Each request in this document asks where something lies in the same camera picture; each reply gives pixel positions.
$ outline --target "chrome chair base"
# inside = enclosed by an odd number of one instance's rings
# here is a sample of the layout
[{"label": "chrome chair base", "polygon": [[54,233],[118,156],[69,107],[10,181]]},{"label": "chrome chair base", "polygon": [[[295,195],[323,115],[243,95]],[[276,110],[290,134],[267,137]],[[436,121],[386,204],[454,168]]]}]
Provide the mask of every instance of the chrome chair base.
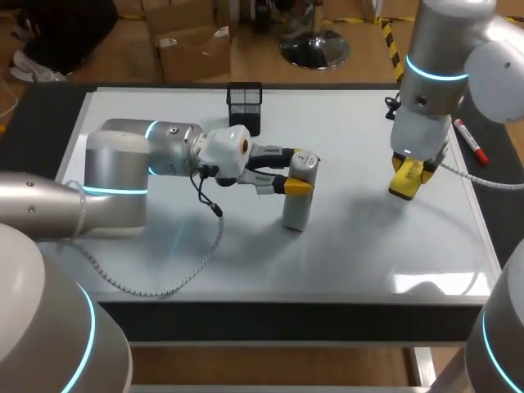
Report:
[{"label": "chrome chair base", "polygon": [[280,43],[280,50],[290,63],[311,70],[338,66],[350,55],[348,43],[331,30],[285,39]]}]

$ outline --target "coiled cable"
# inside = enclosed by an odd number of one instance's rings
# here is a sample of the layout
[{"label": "coiled cable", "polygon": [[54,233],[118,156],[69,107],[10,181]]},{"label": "coiled cable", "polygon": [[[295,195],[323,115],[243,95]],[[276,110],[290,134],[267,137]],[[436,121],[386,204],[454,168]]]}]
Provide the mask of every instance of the coiled cable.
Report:
[{"label": "coiled cable", "polygon": [[465,172],[462,172],[456,168],[453,168],[452,166],[445,164],[444,162],[441,162],[440,166],[442,166],[443,168],[446,168],[449,172],[453,172],[454,174],[457,174],[458,176],[466,178],[467,180],[470,180],[473,183],[479,184],[484,187],[495,188],[497,190],[502,190],[502,191],[524,190],[524,184],[504,184],[504,183],[491,182],[489,180],[484,180],[483,178],[478,178],[477,176],[473,176],[472,174],[467,174]]},{"label": "coiled cable", "polygon": [[166,288],[163,291],[140,291],[136,288],[131,288],[125,286],[122,282],[116,281],[110,274],[104,270],[104,268],[98,263],[97,259],[89,252],[87,251],[83,246],[81,246],[78,242],[75,242],[71,239],[69,240],[63,240],[58,242],[59,245],[65,246],[70,248],[71,250],[76,251],[78,254],[83,256],[87,262],[91,264],[91,266],[95,269],[95,271],[102,277],[106,282],[111,284],[116,289],[121,290],[122,292],[129,293],[130,295],[134,296],[141,296],[141,297],[160,297],[160,296],[169,296],[173,295],[174,293],[180,291],[186,284],[188,284],[191,280],[194,279],[194,277],[199,274],[199,272],[205,268],[207,263],[210,261],[211,256],[215,253],[216,248],[219,246],[220,241],[222,240],[222,235],[224,233],[224,217],[219,217],[219,231],[217,233],[216,239],[211,245],[210,249],[207,251],[206,256],[204,256],[204,259],[199,263],[197,267],[194,268],[193,271],[190,272],[186,277],[184,277],[182,280],[180,280],[178,283],[173,285],[170,288]]},{"label": "coiled cable", "polygon": [[102,277],[106,282],[111,284],[116,289],[119,289],[122,292],[129,293],[130,295],[134,296],[141,296],[141,297],[161,297],[161,296],[169,296],[173,295],[174,293],[180,291],[184,286],[186,286],[191,280],[196,277],[199,272],[205,268],[205,266],[210,261],[211,256],[215,253],[215,250],[220,244],[220,241],[222,240],[222,235],[224,234],[224,214],[222,210],[219,208],[218,205],[216,205],[209,197],[207,197],[204,192],[202,191],[202,184],[204,183],[204,180],[206,179],[207,175],[201,175],[201,181],[200,185],[197,186],[190,177],[191,183],[193,187],[198,191],[198,199],[201,203],[203,203],[206,206],[209,206],[211,210],[215,213],[215,215],[218,217],[219,222],[219,230],[217,232],[215,241],[211,245],[210,249],[207,251],[206,255],[202,259],[202,261],[199,263],[197,267],[193,269],[193,271],[190,272],[186,277],[184,277],[182,280],[180,280],[178,283],[173,285],[172,287],[166,288],[163,291],[140,291],[135,288],[127,287],[122,282],[116,281],[110,274],[104,270],[104,268],[98,263],[97,258],[95,258],[88,250],[86,250],[82,245],[80,245],[78,242],[75,242],[75,239],[80,235],[82,232],[82,227],[84,226],[84,220],[86,215],[86,196],[85,191],[82,185],[74,180],[68,181],[65,185],[70,187],[71,185],[75,185],[76,188],[79,190],[80,195],[80,215],[79,215],[79,221],[76,225],[75,232],[72,233],[71,237],[69,239],[61,240],[56,243],[56,250],[60,254],[64,247],[68,247],[71,250],[76,251],[78,254],[83,256],[87,262],[91,264],[91,266],[95,269],[95,271]]}]

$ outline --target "marker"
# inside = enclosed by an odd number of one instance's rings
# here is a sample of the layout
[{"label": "marker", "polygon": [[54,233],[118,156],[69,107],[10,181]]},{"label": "marker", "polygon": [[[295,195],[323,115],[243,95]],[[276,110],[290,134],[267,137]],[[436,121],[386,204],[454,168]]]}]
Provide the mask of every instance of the marker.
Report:
[{"label": "marker", "polygon": [[453,124],[457,128],[458,133],[460,133],[460,135],[462,135],[462,138],[464,138],[464,141],[466,141],[466,143],[473,150],[475,156],[477,156],[477,159],[479,160],[481,165],[488,165],[490,163],[490,160],[488,160],[488,157],[486,157],[486,154],[481,149],[481,147],[478,146],[477,141],[475,141],[475,138],[469,133],[468,129],[461,121],[461,119],[456,119],[456,121],[454,121]]}]

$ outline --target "black pen holder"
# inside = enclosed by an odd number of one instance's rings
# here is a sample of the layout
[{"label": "black pen holder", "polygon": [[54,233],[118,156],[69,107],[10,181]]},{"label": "black pen holder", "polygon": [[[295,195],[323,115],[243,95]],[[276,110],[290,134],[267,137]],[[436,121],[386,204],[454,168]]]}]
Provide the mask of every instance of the black pen holder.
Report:
[{"label": "black pen holder", "polygon": [[260,135],[262,84],[232,82],[228,84],[229,126],[244,125],[252,137]]}]

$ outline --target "whiteboard surface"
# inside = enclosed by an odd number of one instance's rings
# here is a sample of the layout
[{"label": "whiteboard surface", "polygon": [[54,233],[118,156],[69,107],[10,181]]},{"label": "whiteboard surface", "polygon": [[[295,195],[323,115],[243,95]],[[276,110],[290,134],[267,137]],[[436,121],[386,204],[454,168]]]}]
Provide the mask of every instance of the whiteboard surface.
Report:
[{"label": "whiteboard surface", "polygon": [[[280,225],[283,196],[252,186],[206,194],[224,211],[222,242],[208,266],[164,301],[234,300],[387,304],[481,304],[499,275],[472,185],[444,170],[410,202],[387,191],[394,172],[384,97],[395,91],[264,90],[255,142],[300,147],[320,158],[309,225]],[[130,118],[227,126],[224,90],[137,89],[93,93],[79,119],[64,182],[84,180],[85,142],[106,120]],[[446,162],[463,159],[454,133]],[[188,178],[150,177],[147,226],[124,241],[79,241],[113,278],[160,291],[191,272],[217,232],[217,219]],[[97,300],[143,300],[104,282],[74,251],[43,245]]]}]

